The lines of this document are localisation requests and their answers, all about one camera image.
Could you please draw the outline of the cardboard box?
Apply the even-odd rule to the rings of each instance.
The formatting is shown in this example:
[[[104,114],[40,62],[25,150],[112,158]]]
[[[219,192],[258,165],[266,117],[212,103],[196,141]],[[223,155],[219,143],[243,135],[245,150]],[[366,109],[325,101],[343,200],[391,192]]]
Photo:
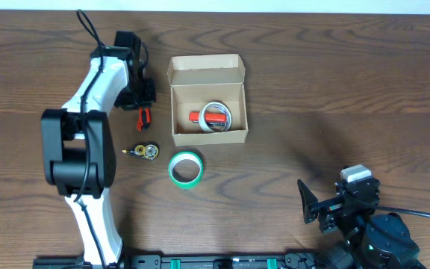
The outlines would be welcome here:
[[[244,78],[238,54],[173,57],[167,70],[171,93],[172,138],[176,146],[243,143],[249,131]],[[209,102],[221,102],[231,112],[226,132],[204,132],[189,113]]]

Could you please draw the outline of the red stapler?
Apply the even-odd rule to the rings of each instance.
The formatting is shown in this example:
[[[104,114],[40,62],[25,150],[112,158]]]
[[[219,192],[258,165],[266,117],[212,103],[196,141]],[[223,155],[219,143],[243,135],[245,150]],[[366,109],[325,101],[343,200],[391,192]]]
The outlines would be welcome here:
[[[188,119],[193,123],[197,123],[199,121],[199,112],[190,112]],[[227,122],[227,116],[225,114],[205,113],[205,122],[214,125],[223,125]]]

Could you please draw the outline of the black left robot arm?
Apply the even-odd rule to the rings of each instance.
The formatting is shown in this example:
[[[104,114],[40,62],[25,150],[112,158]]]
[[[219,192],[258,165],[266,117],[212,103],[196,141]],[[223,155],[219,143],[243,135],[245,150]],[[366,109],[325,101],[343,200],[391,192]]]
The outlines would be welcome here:
[[[147,48],[103,46],[90,55],[81,86],[61,108],[41,116],[46,181],[74,214],[84,254],[74,268],[129,268],[110,204],[116,152],[108,118],[113,108],[146,108],[155,89],[146,79]]]

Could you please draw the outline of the red utility knife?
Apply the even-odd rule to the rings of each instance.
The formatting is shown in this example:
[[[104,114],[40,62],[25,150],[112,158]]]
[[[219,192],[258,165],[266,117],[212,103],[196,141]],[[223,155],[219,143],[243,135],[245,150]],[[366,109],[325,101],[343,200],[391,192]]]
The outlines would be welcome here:
[[[151,125],[151,121],[150,108],[139,108],[137,130],[140,132],[147,130]]]

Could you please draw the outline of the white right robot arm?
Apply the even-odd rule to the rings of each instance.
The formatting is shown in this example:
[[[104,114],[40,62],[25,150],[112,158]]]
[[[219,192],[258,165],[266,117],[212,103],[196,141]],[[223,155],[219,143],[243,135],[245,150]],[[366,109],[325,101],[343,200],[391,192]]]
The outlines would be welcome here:
[[[319,222],[321,233],[340,232],[343,240],[314,256],[315,268],[422,268],[419,246],[392,209],[376,215],[380,181],[374,177],[335,184],[337,196],[320,202],[297,181],[305,223]]]

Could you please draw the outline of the white tape roll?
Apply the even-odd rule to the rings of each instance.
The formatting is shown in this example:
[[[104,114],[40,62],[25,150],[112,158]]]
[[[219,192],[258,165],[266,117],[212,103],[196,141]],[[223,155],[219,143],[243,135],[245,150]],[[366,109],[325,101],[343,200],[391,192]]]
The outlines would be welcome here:
[[[225,122],[222,124],[221,129],[214,129],[211,124],[207,123],[205,119],[207,110],[209,108],[218,109],[223,115],[226,116]],[[227,106],[221,102],[209,102],[206,106],[199,112],[199,125],[204,132],[226,132],[231,128],[232,115]]]

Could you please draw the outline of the black yellow correction tape dispenser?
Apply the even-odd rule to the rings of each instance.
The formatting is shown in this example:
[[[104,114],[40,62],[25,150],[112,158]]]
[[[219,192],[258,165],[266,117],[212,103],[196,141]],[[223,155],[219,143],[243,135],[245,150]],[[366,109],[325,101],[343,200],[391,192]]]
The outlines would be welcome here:
[[[137,143],[128,149],[123,149],[122,153],[153,161],[159,156],[160,148],[156,143]]]

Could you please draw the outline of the green tape roll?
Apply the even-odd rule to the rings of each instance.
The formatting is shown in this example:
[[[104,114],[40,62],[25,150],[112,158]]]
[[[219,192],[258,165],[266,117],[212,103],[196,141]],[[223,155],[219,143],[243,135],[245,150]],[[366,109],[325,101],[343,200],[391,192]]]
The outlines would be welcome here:
[[[175,175],[175,167],[182,161],[192,161],[199,168],[197,176],[188,182],[183,182],[180,176]],[[202,159],[194,152],[184,151],[175,154],[169,161],[168,174],[172,182],[180,189],[193,189],[197,186],[204,175],[204,164]]]

